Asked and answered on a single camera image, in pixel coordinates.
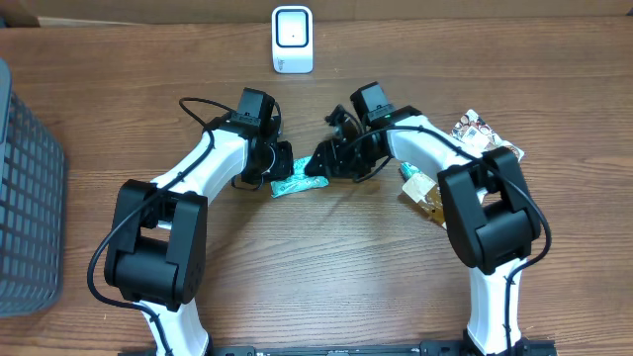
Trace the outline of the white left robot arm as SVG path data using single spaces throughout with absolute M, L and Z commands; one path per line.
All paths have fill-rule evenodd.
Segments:
M 208 207 L 225 185 L 257 191 L 293 173 L 291 145 L 280 140 L 282 114 L 269 94 L 242 91 L 235 109 L 202 123 L 199 143 L 149 182 L 118 193 L 111 231 L 87 268 L 103 304 L 143 314 L 154 355 L 210 355 L 195 297 L 207 259 Z

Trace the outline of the teal Kleenex tissue pack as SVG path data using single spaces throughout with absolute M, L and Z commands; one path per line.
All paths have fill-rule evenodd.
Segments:
M 402 162 L 400 165 L 400 172 L 405 181 L 409 180 L 414 174 L 419 173 L 420 170 L 414 165 L 408 162 Z

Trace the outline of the brown clear snack bag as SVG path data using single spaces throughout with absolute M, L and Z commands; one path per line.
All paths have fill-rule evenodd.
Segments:
M 453 127 L 453 138 L 468 149 L 483 152 L 499 147 L 508 148 L 520 161 L 525 152 L 505 140 L 489 126 L 477 112 L 469 109 Z M 428 215 L 429 219 L 443 228 L 446 227 L 439 185 L 421 170 L 414 174 L 402 186 L 403 192 L 410 197 Z

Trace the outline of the teal snack packet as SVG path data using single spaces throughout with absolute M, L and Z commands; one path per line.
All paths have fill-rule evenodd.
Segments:
M 294 173 L 287 179 L 272 181 L 272 197 L 279 198 L 289 194 L 300 193 L 310 189 L 326 187 L 329 181 L 324 176 L 309 176 L 306 174 L 306 166 L 311 158 L 309 156 L 294 161 Z

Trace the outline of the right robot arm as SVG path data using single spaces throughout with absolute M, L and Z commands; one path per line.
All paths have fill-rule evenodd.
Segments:
M 333 138 L 321 142 L 309 176 L 360 183 L 391 159 L 407 162 L 439 187 L 448 238 L 469 269 L 471 315 L 465 340 L 476 355 L 518 355 L 520 276 L 545 220 L 515 155 L 506 147 L 478 152 L 436 128 L 412 106 L 396 107 L 377 82 L 350 96 L 354 110 L 326 116 Z

